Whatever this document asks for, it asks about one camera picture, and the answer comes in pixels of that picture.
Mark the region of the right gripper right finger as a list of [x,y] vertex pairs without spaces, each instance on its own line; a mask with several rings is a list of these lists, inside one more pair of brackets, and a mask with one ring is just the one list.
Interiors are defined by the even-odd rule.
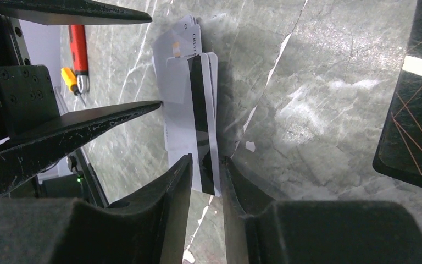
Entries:
[[422,263],[422,232],[388,201],[277,200],[220,164],[228,263]]

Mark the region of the silver credit card stack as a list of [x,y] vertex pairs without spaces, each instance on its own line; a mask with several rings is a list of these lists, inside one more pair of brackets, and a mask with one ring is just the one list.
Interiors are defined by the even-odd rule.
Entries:
[[172,166],[192,155],[192,189],[221,195],[216,138],[217,62],[202,51],[201,27],[184,16],[152,45],[163,102],[165,148]]

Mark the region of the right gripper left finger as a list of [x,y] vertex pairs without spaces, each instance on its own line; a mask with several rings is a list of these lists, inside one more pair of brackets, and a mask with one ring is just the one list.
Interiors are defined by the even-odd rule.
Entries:
[[0,263],[181,263],[192,156],[106,208],[0,199]]

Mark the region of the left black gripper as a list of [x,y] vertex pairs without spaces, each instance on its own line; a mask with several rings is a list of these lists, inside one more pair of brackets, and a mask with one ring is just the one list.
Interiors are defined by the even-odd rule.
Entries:
[[0,197],[111,128],[162,105],[130,102],[59,116],[51,72],[33,63],[18,19],[42,25],[152,22],[146,12],[96,1],[0,1],[0,140],[11,139],[0,144]]

